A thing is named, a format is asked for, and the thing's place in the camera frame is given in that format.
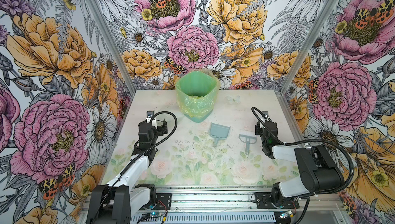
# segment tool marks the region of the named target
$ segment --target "gray dustpan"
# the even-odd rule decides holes
[[[229,135],[229,131],[230,131],[230,127],[226,127],[226,126],[220,125],[220,124],[211,123],[210,136],[212,138],[215,138],[213,146],[217,147],[218,140],[220,140],[220,139],[224,140],[225,138],[227,138]]]

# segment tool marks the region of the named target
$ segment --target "trash bin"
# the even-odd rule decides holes
[[[192,71],[175,85],[181,112],[200,123],[213,111],[220,89],[220,81],[207,69]]]

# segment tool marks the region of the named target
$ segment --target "table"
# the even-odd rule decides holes
[[[151,110],[174,113],[178,127],[171,138],[157,147],[155,159],[137,183],[156,186],[272,185],[297,176],[299,171],[295,163],[265,156],[259,137],[250,145],[250,153],[245,153],[245,143],[240,141],[239,133],[240,130],[254,131],[257,119],[251,112],[253,106],[268,111],[273,122],[277,122],[280,140],[295,141],[273,90],[220,90],[213,112],[201,123],[191,121],[180,112],[175,90],[137,90],[102,184],[129,162],[133,145],[138,140],[138,123]],[[158,120],[163,118],[171,131],[172,117],[157,117]],[[208,133],[211,122],[231,127],[228,138],[220,140],[217,147],[213,147],[213,138]]]

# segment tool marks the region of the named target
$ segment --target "wallpapered side panel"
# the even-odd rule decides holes
[[[394,0],[340,0],[311,45],[308,83],[295,77],[285,93],[305,138],[353,158],[340,197],[355,223],[395,223],[394,9]],[[346,157],[327,149],[346,178]]]
[[[0,0],[0,219],[73,224],[130,103],[71,0]]]
[[[98,0],[138,89],[173,89],[200,68],[222,89],[279,88],[325,1]]]

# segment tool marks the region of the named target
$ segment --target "floral tabletop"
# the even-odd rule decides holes
[[[273,90],[220,90],[213,112],[202,123],[194,123],[180,112],[174,90],[137,91],[102,183],[116,176],[128,163],[138,140],[138,123],[150,110],[173,112],[178,127],[170,139],[158,146],[155,159],[138,183],[272,185],[297,176],[295,163],[265,156],[259,137],[250,145],[249,154],[245,153],[246,145],[239,139],[239,134],[240,130],[254,131],[257,120],[251,113],[252,106],[269,111],[281,130],[279,138],[294,142]],[[171,116],[157,117],[158,120],[163,118],[172,129],[174,121]],[[228,138],[220,140],[217,147],[213,147],[214,139],[208,133],[211,122],[231,127]]]

